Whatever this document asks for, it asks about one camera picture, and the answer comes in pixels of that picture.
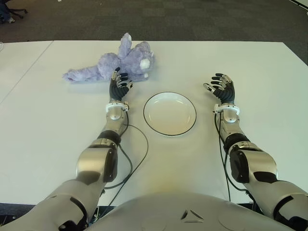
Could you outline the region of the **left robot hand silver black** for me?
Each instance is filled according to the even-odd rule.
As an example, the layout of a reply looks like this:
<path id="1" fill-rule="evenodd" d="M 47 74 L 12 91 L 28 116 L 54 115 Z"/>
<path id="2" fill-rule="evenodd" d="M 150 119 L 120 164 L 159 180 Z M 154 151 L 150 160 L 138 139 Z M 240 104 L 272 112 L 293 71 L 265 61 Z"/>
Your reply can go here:
<path id="1" fill-rule="evenodd" d="M 128 73 L 120 73 L 120 67 L 116 68 L 111 75 L 109 85 L 110 100 L 122 101 L 132 86 L 133 82 L 128 77 Z"/>

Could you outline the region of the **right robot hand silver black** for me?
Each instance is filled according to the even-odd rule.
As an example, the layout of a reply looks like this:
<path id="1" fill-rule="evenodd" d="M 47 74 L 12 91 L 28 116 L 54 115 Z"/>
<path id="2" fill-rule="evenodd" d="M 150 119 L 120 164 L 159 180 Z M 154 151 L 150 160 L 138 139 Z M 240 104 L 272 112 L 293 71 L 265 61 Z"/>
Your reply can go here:
<path id="1" fill-rule="evenodd" d="M 231 78 L 222 73 L 216 73 L 213 76 L 212 81 L 209 83 L 204 83 L 203 86 L 214 96 L 216 96 L 221 104 L 231 103 L 234 104 L 235 100 L 235 89 Z"/>

